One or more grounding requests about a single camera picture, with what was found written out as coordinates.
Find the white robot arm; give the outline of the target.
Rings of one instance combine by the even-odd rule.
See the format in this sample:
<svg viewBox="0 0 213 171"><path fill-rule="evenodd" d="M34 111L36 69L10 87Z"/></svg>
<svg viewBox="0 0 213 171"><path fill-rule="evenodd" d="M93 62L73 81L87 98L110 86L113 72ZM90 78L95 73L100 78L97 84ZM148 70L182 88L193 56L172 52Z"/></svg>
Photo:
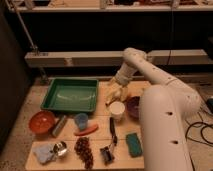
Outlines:
<svg viewBox="0 0 213 171"><path fill-rule="evenodd" d="M122 56L123 64L113 82L127 86L139 71L151 83L139 103L144 170L193 171L182 120L199 111L199 93L149 62L142 50L126 48Z"/></svg>

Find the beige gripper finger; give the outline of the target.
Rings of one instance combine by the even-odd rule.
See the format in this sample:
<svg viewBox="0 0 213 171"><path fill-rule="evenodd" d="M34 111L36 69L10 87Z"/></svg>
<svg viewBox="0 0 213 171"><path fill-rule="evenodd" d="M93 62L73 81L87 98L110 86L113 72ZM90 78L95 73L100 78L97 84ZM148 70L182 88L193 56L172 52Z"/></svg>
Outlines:
<svg viewBox="0 0 213 171"><path fill-rule="evenodd" d="M106 93L106 97L111 97L112 94L115 92L115 86L109 86L107 87L107 93Z"/></svg>
<svg viewBox="0 0 213 171"><path fill-rule="evenodd" d="M121 89L121 90L119 91L118 100L121 101L121 102L124 102L124 101L123 101L123 94L124 94L124 93L128 93L128 91L127 91L126 89Z"/></svg>

